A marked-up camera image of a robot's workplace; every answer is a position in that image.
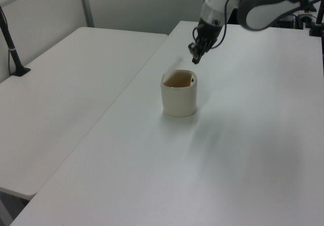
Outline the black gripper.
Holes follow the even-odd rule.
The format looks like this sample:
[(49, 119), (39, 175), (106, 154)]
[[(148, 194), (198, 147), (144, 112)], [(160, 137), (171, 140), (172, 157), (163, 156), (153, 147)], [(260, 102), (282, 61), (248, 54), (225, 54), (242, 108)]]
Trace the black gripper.
[(198, 64), (205, 53), (216, 43), (223, 25), (213, 25), (200, 18), (196, 26), (197, 37), (188, 45), (193, 56), (193, 63)]

